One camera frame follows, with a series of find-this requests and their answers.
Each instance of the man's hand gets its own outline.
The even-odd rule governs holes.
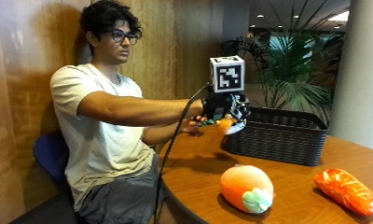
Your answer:
[[[206,121],[206,118],[197,116],[184,119],[178,128],[180,133],[196,133],[201,127],[201,122]]]

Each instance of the curly hair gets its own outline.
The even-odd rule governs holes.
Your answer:
[[[116,0],[92,1],[83,10],[80,26],[100,39],[101,34],[113,29],[116,21],[128,21],[130,33],[141,38],[138,18],[129,11],[129,7]]]

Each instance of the dark wicker basket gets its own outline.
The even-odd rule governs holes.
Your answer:
[[[226,151],[305,166],[318,164],[327,127],[307,112],[252,107],[246,127],[226,137]]]

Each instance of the wooden table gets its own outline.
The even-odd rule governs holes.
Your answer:
[[[373,223],[343,209],[317,190],[313,177],[327,168],[350,172],[373,190],[373,149],[333,136],[326,137],[321,162],[314,167],[237,156],[221,149],[222,136],[214,126],[177,136],[162,170],[164,185],[201,223]],[[162,159],[169,143],[164,146]],[[236,164],[253,165],[269,175],[275,197],[259,215],[233,208],[220,194],[221,174]]]

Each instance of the eyeglasses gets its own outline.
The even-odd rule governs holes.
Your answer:
[[[137,43],[137,36],[130,34],[130,33],[124,33],[122,30],[113,30],[113,31],[109,31],[109,33],[112,34],[112,38],[113,38],[113,41],[115,42],[122,42],[124,38],[126,37],[129,43],[132,45],[134,45]]]

